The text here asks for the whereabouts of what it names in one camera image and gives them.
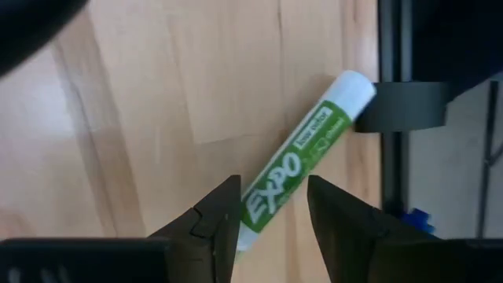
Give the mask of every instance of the blue object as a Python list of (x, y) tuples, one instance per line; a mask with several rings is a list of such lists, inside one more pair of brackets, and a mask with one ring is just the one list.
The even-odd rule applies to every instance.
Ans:
[(435, 227), (428, 224), (430, 215), (420, 209), (414, 208), (410, 213), (406, 213), (402, 216), (402, 221), (416, 227), (417, 229), (426, 232), (433, 233)]

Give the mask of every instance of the green label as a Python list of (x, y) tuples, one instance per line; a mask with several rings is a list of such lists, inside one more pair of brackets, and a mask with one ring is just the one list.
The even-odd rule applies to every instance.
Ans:
[(351, 120), (342, 109), (323, 101), (264, 174), (251, 184), (242, 199), (244, 224), (260, 233), (350, 125)]

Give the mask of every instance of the green marker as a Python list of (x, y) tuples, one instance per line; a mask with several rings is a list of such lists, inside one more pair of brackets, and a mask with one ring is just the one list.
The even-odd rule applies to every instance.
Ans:
[(363, 111), (376, 93), (364, 75), (345, 71), (243, 195), (237, 251), (247, 251), (300, 183)]

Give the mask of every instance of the wooden surface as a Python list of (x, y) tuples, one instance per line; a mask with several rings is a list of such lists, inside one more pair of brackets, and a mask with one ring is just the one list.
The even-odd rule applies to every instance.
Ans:
[[(247, 185), (376, 37), (375, 0), (91, 2), (0, 81), (0, 237), (143, 237)], [(377, 205), (379, 152), (347, 133), (314, 173)], [(233, 281), (328, 281), (305, 187)]]

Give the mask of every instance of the wood grain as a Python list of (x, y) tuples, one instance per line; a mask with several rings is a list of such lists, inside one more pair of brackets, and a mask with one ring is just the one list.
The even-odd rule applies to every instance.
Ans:
[[(145, 236), (232, 174), (244, 187), (344, 69), (377, 79), (375, 0), (91, 2), (0, 82), (0, 237)], [(315, 174), (379, 204), (380, 144)], [(328, 282), (306, 184), (235, 282)]]

